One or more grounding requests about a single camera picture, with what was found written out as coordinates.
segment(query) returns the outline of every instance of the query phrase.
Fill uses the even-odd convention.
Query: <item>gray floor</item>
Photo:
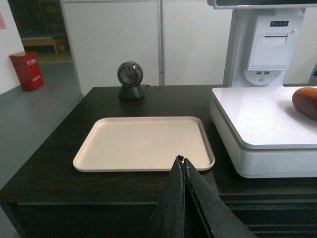
[[[0,95],[0,188],[81,100],[72,63],[46,63],[40,68],[44,86]],[[2,209],[0,238],[19,238]]]

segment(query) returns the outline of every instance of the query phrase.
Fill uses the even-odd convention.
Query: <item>small display label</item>
[[[288,26],[288,21],[271,21],[270,27]]]

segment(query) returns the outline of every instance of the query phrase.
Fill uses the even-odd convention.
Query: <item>white self-checkout machine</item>
[[[223,87],[212,91],[210,114],[236,171],[317,177],[317,122],[293,107],[298,87],[283,87],[305,8],[317,0],[208,3],[233,9]]]

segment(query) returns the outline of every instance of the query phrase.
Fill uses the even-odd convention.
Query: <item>white scale platform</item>
[[[238,174],[317,177],[317,122],[295,110],[299,88],[212,90],[210,114]]]

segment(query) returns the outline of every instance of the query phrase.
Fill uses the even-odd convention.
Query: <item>dark wooden counter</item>
[[[123,102],[119,87],[93,88],[0,191],[2,208],[22,237],[137,237],[168,173],[81,173],[72,161],[99,119],[193,116],[216,158],[201,174],[242,222],[258,237],[317,237],[317,178],[239,176],[209,115],[211,89],[152,86]]]

